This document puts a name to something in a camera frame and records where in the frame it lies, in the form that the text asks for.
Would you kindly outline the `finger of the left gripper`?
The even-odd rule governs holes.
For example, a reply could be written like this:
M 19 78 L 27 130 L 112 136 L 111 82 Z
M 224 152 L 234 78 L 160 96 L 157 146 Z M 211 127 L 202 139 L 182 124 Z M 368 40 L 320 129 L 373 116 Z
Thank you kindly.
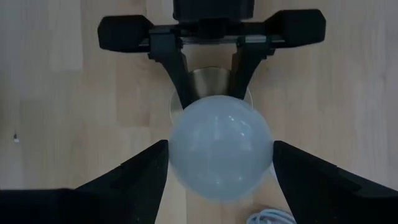
M 240 37 L 233 54 L 229 95 L 243 99 L 249 82 L 262 60 L 274 54 L 267 37 Z
M 181 106 L 185 109 L 195 101 L 195 90 L 187 70 L 182 42 L 173 33 L 151 34 L 149 58 L 161 63 L 174 84 Z

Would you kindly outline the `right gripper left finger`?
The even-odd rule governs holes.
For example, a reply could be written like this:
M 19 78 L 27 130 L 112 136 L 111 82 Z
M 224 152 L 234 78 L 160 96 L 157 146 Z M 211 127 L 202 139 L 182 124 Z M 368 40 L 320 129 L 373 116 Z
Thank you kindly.
M 1 223 L 154 223 L 168 163 L 160 140 L 75 189 L 2 190 Z

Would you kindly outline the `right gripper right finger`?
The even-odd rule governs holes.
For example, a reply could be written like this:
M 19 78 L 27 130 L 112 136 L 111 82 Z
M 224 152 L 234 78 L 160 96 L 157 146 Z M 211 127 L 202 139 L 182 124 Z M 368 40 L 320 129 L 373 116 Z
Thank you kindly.
M 297 223 L 397 223 L 397 191 L 283 141 L 274 142 L 277 180 Z

